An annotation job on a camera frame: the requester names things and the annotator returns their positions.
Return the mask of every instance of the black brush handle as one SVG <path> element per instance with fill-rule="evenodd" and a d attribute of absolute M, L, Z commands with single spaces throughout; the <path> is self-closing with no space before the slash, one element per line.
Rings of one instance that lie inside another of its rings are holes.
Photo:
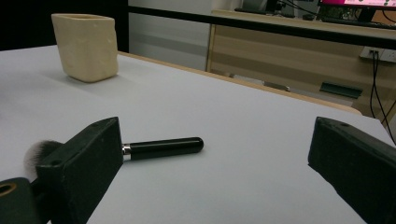
<path fill-rule="evenodd" d="M 131 143 L 131 161 L 197 153 L 204 147 L 200 137 Z"/>

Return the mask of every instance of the beige cup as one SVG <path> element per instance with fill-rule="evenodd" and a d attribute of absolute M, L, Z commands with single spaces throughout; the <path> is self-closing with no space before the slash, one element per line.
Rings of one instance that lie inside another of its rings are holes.
<path fill-rule="evenodd" d="M 87 14 L 52 14 L 52 24 L 67 75 L 96 82 L 117 74 L 114 19 Z"/>

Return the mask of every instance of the monitor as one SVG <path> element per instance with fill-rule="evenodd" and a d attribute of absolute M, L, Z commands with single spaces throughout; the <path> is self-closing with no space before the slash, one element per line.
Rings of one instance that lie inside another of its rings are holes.
<path fill-rule="evenodd" d="M 318 5 L 361 9 L 358 21 L 371 21 L 377 10 L 396 10 L 396 0 L 319 0 Z"/>

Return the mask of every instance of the electrical socket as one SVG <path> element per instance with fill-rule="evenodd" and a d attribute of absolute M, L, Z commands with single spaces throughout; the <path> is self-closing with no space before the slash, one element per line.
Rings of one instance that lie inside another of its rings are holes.
<path fill-rule="evenodd" d="M 396 50 L 393 49 L 385 49 L 381 57 L 379 57 L 380 61 L 396 63 Z"/>
<path fill-rule="evenodd" d="M 368 58 L 373 59 L 373 51 L 378 51 L 378 57 L 381 58 L 382 53 L 384 52 L 383 49 L 379 48 L 372 48 L 372 47 L 364 47 L 361 51 L 361 58 Z"/>

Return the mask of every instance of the white tabletop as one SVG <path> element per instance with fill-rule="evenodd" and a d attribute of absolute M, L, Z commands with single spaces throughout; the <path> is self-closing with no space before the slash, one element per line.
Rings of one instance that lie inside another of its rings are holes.
<path fill-rule="evenodd" d="M 56 47 L 0 52 L 0 179 L 25 176 L 34 143 L 120 118 L 122 141 L 199 136 L 199 154 L 126 161 L 90 223 L 363 223 L 307 164 L 317 116 L 393 145 L 376 119 L 119 56 L 85 84 Z"/>

